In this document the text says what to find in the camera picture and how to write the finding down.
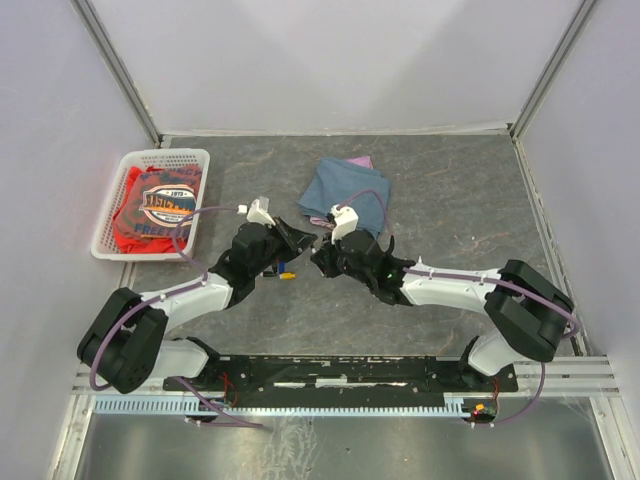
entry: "metal strip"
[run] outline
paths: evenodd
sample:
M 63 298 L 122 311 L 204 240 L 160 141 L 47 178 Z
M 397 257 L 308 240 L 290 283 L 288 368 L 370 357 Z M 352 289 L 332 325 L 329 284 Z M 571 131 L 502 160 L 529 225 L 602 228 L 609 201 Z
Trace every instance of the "metal strip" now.
M 524 104 L 522 112 L 515 123 L 511 126 L 510 131 L 513 138 L 520 138 L 529 125 L 529 122 L 531 122 L 531 119 L 542 103 L 549 87 L 569 56 L 569 53 L 575 45 L 580 33 L 583 31 L 584 26 L 589 21 L 597 3 L 598 0 L 583 0 L 576 10 L 571 22 L 563 33 L 558 46 L 551 55 L 551 59 L 547 62 L 540 78 L 536 82 L 536 86 L 533 88 L 531 95 Z
M 591 407 L 616 480 L 640 478 L 640 450 L 621 398 L 593 398 Z
M 553 235 L 553 230 L 551 229 L 551 224 L 547 220 L 544 205 L 542 204 L 542 200 L 533 181 L 533 174 L 531 173 L 531 169 L 529 168 L 529 164 L 524 153 L 524 147 L 522 146 L 520 140 L 517 138 L 513 139 L 513 145 L 516 151 L 516 157 L 518 158 L 520 172 L 522 173 L 522 177 L 524 178 L 524 184 L 525 189 L 527 190 L 527 196 L 529 197 L 529 203 L 531 204 L 531 207 L 533 209 L 533 217 L 536 222 L 536 227 L 538 229 L 538 233 L 540 234 L 540 240 L 542 241 L 544 256 L 547 260 L 547 264 L 549 265 L 551 280 L 558 288 L 560 288 L 560 290 L 568 294 L 569 297 L 575 298 L 571 290 L 569 278 L 565 273 L 565 268 L 560 258 L 560 253 L 558 251 L 557 243 Z M 577 312 L 576 316 L 578 317 L 578 321 L 580 322 L 580 324 L 583 325 L 583 322 Z M 584 329 L 578 335 L 571 339 L 571 344 L 574 347 L 574 353 L 576 355 L 591 355 L 593 353 L 589 346 L 587 333 Z
M 457 360 L 458 357 L 438 357 Z M 519 391 L 501 393 L 505 397 L 529 397 L 531 391 L 538 388 L 540 382 L 540 364 L 537 362 L 516 362 L 514 364 L 518 376 Z M 620 395 L 607 357 L 557 357 L 547 365 L 547 379 L 542 395 L 545 397 L 617 397 Z M 183 392 L 165 392 L 163 380 L 147 380 L 135 391 L 136 395 L 183 396 Z M 73 386 L 75 394 L 91 394 L 89 386 L 89 367 L 82 365 Z M 202 392 L 211 397 L 218 397 L 222 392 Z M 120 396 L 114 389 L 105 390 L 102 396 Z M 478 392 L 447 394 L 446 397 L 483 398 L 489 393 Z
M 94 412 L 99 414 L 129 415 L 201 415 L 211 412 L 200 409 L 195 397 L 182 396 L 99 395 Z M 470 416 L 462 411 L 462 398 L 445 398 L 443 407 L 397 408 L 229 408 L 234 416 L 287 417 L 455 417 Z
M 93 395 L 71 396 L 47 479 L 75 478 L 93 414 L 94 400 Z
M 91 4 L 90 0 L 71 0 L 71 3 L 75 7 L 80 19 L 84 23 L 85 27 L 91 34 L 102 58 L 106 62 L 109 70 L 113 74 L 116 82 L 120 86 L 122 93 L 129 102 L 129 105 L 133 109 L 136 117 L 140 121 L 142 128 L 145 130 L 155 147 L 160 145 L 161 135 L 158 129 L 151 120 L 151 116 L 140 98 L 138 91 L 134 87 L 134 83 L 124 66 L 124 63 L 118 57 L 109 37 L 107 31 L 102 25 L 98 14 Z

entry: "white basket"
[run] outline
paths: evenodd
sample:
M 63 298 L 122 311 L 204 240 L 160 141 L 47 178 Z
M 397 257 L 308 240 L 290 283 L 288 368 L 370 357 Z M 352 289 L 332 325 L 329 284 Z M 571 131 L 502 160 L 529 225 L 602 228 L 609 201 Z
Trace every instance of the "white basket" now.
M 165 150 L 142 150 L 131 152 L 120 160 L 118 171 L 111 184 L 111 192 L 107 202 L 100 212 L 100 222 L 96 228 L 91 243 L 91 253 L 94 257 L 105 260 L 121 262 L 149 262 L 149 261 L 180 261 L 183 260 L 177 253 L 122 253 L 113 238 L 113 214 L 120 208 L 127 186 L 127 175 L 131 167 L 146 170 L 147 167 L 179 168 L 185 165 L 197 164 L 202 169 L 202 181 L 196 198 L 196 208 L 202 206 L 204 190 L 209 170 L 209 153 L 206 150 L 196 148 L 173 148 Z M 189 239 L 184 252 L 188 256 L 193 255 L 193 247 L 198 230 L 198 217 L 193 220 Z

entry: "white panel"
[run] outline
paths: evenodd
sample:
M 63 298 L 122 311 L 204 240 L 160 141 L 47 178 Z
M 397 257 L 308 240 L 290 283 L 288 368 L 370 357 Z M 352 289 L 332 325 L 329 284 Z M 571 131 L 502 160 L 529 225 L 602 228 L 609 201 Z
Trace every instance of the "white panel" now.
M 148 141 L 70 2 L 1 2 L 0 65 L 0 476 L 39 479 L 122 269 L 89 254 L 97 213 Z
M 513 121 L 578 0 L 94 0 L 158 128 Z
M 640 432 L 640 3 L 600 2 L 524 137 L 589 338 Z

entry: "gray tabletop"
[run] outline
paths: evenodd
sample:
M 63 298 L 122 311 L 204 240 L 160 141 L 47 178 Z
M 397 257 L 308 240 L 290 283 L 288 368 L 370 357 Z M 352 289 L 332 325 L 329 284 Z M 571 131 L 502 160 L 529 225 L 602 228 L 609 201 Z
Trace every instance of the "gray tabletop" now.
M 391 179 L 388 215 L 397 256 L 460 269 L 527 261 L 548 275 L 539 234 L 511 139 L 477 136 L 176 138 L 172 148 L 211 155 L 204 205 L 270 199 L 270 213 L 322 235 L 296 201 L 322 157 L 370 155 Z M 203 215 L 196 259 L 213 265 L 242 219 Z M 386 246 L 388 235 L 380 237 Z M 258 279 L 255 291 L 224 312 L 195 319 L 170 337 L 197 336 L 226 353 L 459 355 L 494 328 L 479 314 L 440 306 L 387 306 L 353 279 L 323 279 L 308 254 L 292 262 L 295 280 Z M 167 288 L 197 271 L 176 263 L 141 263 L 134 288 Z M 570 345 L 561 354 L 571 354 Z

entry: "blue cloth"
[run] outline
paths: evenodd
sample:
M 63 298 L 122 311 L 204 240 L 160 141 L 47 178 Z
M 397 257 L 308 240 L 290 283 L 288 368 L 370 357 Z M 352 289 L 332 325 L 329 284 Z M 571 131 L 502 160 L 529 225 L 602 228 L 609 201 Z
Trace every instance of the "blue cloth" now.
M 364 168 L 338 158 L 323 158 L 316 169 L 316 176 L 298 205 L 303 215 L 327 218 L 336 204 L 344 202 L 361 190 L 371 188 L 378 192 L 387 210 L 391 181 L 373 168 Z M 377 238 L 384 228 L 384 212 L 374 195 L 365 193 L 349 205 L 358 214 L 358 229 L 368 230 Z

